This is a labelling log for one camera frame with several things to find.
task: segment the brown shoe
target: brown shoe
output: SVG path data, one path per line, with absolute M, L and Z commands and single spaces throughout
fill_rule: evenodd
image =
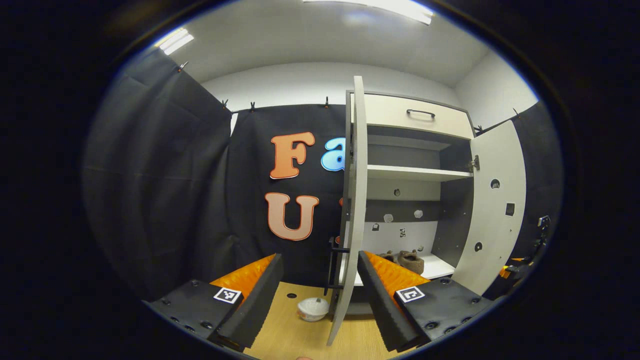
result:
M 398 263 L 406 269 L 421 275 L 424 271 L 424 260 L 418 257 L 418 253 L 414 250 L 412 252 L 402 250 L 398 255 Z
M 394 256 L 392 255 L 391 250 L 387 251 L 387 253 L 386 253 L 386 254 L 378 254 L 378 256 L 379 256 L 379 257 L 381 257 L 381 258 L 383 258 L 383 259 L 389 260 L 389 261 L 391 261 L 391 262 L 392 262 L 392 263 L 394 263 L 394 264 L 397 264 L 397 263 L 398 263 L 398 262 L 397 262 L 397 260 L 396 260 L 396 259 L 394 258 Z

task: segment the cabinet drawer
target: cabinet drawer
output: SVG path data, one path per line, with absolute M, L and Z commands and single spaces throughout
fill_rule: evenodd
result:
M 353 122 L 353 94 L 350 103 Z M 390 95 L 365 94 L 364 103 L 368 125 L 430 131 L 465 139 L 474 138 L 471 123 L 464 111 Z M 408 109 L 434 113 L 435 117 L 425 113 L 407 113 Z

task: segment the blue letter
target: blue letter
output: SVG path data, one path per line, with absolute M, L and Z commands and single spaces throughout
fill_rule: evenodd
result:
M 326 142 L 324 148 L 331 151 L 322 155 L 320 159 L 323 168 L 329 171 L 344 170 L 344 142 L 344 138 L 335 138 Z

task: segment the drawer handle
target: drawer handle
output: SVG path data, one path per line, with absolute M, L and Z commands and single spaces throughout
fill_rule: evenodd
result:
M 409 113 L 424 113 L 424 114 L 429 114 L 429 115 L 431 115 L 431 118 L 432 118 L 432 119 L 436 117 L 436 114 L 434 114 L 434 113 L 430 113 L 430 112 L 428 112 L 428 111 L 422 111 L 422 110 L 411 110 L 411 109 L 407 109 L 406 113 L 407 113 L 407 114 L 409 114 Z

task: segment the white ceiling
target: white ceiling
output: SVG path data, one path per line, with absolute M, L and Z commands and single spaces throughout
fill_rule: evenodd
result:
M 332 61 L 385 67 L 455 86 L 489 49 L 442 16 L 427 26 L 344 3 L 239 0 L 184 26 L 171 58 L 198 82 L 255 67 Z

